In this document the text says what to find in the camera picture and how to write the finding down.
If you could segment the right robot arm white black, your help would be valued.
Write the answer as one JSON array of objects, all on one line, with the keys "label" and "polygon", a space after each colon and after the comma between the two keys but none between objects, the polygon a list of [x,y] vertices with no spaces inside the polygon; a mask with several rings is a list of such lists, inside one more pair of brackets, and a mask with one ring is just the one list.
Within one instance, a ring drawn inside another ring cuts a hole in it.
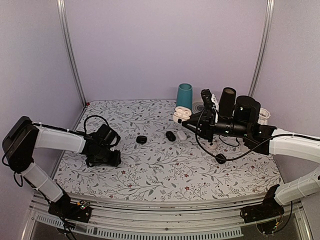
[{"label": "right robot arm white black", "polygon": [[[204,103],[202,112],[192,114],[190,119],[182,121],[181,125],[195,133],[195,139],[200,147],[217,162],[234,161],[250,152],[256,152],[264,155],[290,156],[320,164],[320,137],[259,124],[261,105],[252,97],[241,95],[235,98],[235,92],[231,91],[231,94],[223,92],[218,110],[208,89],[201,92],[201,97]],[[212,142],[214,135],[241,138],[249,151],[231,159],[213,155],[201,146],[198,136]],[[278,205],[285,205],[319,191],[320,167],[289,183],[273,187],[267,192],[271,196],[259,206],[258,213],[262,218],[269,218],[278,210]]]}]

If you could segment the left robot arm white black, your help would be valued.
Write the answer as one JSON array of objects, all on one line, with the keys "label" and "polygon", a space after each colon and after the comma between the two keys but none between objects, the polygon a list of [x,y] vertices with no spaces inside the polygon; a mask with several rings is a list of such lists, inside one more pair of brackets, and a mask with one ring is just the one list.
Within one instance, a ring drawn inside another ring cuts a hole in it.
[{"label": "left robot arm white black", "polygon": [[55,203],[55,209],[63,216],[74,213],[74,205],[68,201],[64,190],[34,160],[34,151],[49,149],[67,151],[85,156],[89,167],[120,165],[121,153],[113,148],[120,142],[120,135],[108,123],[97,131],[88,133],[33,122],[22,116],[2,141],[4,160],[14,174],[19,174],[36,190]]}]

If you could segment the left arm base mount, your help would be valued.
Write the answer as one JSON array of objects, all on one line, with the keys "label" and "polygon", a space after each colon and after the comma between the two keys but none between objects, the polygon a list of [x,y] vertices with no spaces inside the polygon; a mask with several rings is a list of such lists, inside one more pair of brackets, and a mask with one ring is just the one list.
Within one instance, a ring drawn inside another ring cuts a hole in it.
[{"label": "left arm base mount", "polygon": [[89,202],[81,200],[77,203],[72,203],[70,196],[64,192],[56,202],[50,201],[48,213],[62,219],[88,223],[92,210]]}]

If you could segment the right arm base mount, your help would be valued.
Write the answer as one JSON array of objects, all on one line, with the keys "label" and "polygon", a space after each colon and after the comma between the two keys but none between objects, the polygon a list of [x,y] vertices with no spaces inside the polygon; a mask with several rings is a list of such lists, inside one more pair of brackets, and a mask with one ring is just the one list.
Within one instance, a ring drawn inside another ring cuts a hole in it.
[{"label": "right arm base mount", "polygon": [[258,230],[265,235],[274,234],[280,225],[284,208],[275,200],[275,192],[280,185],[272,186],[263,198],[262,203],[255,205],[248,205],[240,210],[240,217],[245,223],[262,221],[269,218],[280,217],[280,220],[273,220],[271,223],[259,223]]}]

